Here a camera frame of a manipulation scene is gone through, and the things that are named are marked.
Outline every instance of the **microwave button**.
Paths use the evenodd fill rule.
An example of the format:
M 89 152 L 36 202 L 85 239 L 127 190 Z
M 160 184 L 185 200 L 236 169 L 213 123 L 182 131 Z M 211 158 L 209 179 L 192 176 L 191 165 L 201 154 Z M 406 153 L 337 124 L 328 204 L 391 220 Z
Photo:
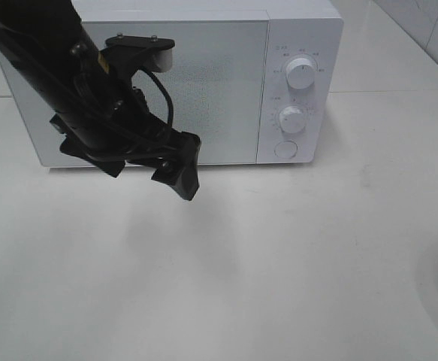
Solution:
M 287 107 L 279 114 L 279 124 L 284 133 L 299 133 L 307 124 L 307 113 L 299 107 Z
M 293 141 L 278 143 L 275 149 L 276 156 L 281 159 L 292 159 L 298 151 L 298 146 Z
M 293 59 L 285 67 L 287 83 L 292 89 L 306 89 L 316 79 L 317 63 L 306 55 Z

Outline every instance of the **white countertop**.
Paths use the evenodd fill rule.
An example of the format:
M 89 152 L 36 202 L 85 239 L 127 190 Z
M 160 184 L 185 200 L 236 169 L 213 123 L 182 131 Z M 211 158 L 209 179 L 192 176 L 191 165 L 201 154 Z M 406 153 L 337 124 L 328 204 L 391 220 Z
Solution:
M 332 92 L 438 89 L 438 65 L 373 1 L 332 2 L 345 20 Z
M 333 93 L 312 165 L 48 171 L 0 99 L 0 360 L 438 361 L 438 91 Z

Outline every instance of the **timer knob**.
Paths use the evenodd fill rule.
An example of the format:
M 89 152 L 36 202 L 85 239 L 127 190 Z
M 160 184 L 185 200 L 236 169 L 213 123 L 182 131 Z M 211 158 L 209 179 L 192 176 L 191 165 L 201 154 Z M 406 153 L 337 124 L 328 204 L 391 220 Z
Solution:
M 299 133 L 307 124 L 307 113 L 298 107 L 287 107 L 279 114 L 279 124 L 285 133 Z
M 308 56 L 293 59 L 285 67 L 287 83 L 293 89 L 306 89 L 314 83 L 316 78 L 316 61 Z

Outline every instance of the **microwave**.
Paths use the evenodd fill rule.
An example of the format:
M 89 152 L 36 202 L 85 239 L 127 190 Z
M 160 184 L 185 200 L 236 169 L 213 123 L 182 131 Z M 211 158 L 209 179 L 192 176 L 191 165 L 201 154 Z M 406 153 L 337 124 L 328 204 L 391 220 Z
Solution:
M 117 34 L 175 40 L 173 67 L 157 74 L 174 101 L 174 128 L 199 135 L 202 165 L 311 162 L 343 29 L 328 0 L 73 1 L 99 49 Z M 38 158 L 46 167 L 89 163 L 59 151 L 55 114 L 0 54 Z M 133 78 L 166 118 L 155 84 Z

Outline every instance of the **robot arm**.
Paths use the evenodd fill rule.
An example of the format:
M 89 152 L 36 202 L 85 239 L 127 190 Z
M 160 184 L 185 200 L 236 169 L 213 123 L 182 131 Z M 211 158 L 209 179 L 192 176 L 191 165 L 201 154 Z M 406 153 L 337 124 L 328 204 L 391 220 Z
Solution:
M 153 180 L 183 199 L 198 190 L 197 135 L 172 128 L 171 97 L 153 71 L 166 71 L 175 43 L 117 35 L 99 51 L 71 0 L 0 0 L 0 51 L 56 112 L 60 150 L 118 174 L 125 162 L 155 168 Z M 168 104 L 164 122 L 131 77 L 143 71 Z

